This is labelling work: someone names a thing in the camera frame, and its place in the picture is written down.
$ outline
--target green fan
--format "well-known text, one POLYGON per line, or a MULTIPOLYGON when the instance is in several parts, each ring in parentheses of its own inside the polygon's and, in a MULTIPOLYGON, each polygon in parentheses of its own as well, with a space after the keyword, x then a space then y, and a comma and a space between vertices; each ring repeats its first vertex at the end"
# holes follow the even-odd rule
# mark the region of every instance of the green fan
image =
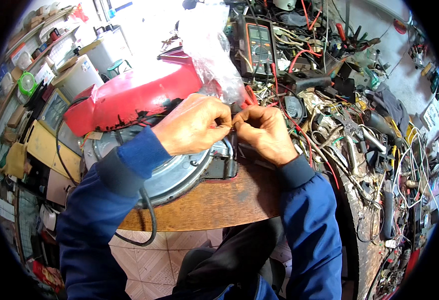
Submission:
POLYGON ((37 87, 35 76, 30 72, 24 72, 18 79, 19 91, 28 97, 31 97, 37 87))

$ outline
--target blue jacket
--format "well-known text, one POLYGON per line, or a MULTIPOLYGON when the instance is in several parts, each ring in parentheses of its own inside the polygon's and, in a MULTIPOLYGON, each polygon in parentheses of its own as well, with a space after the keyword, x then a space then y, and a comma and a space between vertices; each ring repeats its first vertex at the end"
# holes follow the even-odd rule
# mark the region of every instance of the blue jacket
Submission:
MULTIPOLYGON (((138 189, 170 156, 149 127, 91 167, 58 217, 60 271, 68 299, 129 299, 127 276, 108 242, 138 201, 138 189)), ((284 191, 281 218, 292 254, 289 299, 340 299, 342 244, 336 200, 328 183, 303 156, 278 170, 284 191)), ((252 299, 277 299, 260 276, 242 283, 252 299)), ((234 299, 236 285, 181 292, 165 299, 234 299)))

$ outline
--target green stool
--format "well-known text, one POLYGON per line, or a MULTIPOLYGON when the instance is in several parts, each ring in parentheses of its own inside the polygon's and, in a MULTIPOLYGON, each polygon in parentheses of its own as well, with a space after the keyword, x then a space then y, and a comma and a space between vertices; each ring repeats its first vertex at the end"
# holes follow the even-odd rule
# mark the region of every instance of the green stool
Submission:
POLYGON ((117 75, 120 75, 120 66, 124 62, 126 62, 128 67, 130 67, 132 69, 131 65, 129 64, 129 62, 126 59, 118 59, 112 65, 110 65, 108 67, 108 69, 107 69, 108 70, 108 76, 109 76, 110 79, 113 79, 113 77, 115 77, 117 75), (111 76, 111 71, 114 71, 116 73, 116 75, 111 76))

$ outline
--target red plastic housing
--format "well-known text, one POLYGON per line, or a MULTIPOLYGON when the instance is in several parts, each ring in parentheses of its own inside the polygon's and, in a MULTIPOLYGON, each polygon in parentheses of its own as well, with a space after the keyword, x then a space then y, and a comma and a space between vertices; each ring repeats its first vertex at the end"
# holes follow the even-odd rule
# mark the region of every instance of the red plastic housing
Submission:
POLYGON ((178 62, 157 60, 122 73, 99 88, 92 85, 78 94, 76 99, 88 99, 72 106, 64 121, 76 136, 83 136, 127 127, 145 116, 174 108, 203 85, 191 59, 181 58, 178 62))

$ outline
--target wooden workbench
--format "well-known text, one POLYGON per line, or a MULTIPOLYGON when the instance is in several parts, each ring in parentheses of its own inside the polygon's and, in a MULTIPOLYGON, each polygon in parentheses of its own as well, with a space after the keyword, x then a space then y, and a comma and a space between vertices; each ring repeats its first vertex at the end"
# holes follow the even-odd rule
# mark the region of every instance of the wooden workbench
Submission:
MULTIPOLYGON (((157 231, 198 231, 256 222, 278 216, 279 202, 274 171, 240 164, 234 179, 199 183, 180 199, 155 208, 157 231)), ((149 211, 133 209, 119 228, 151 231, 149 211)))

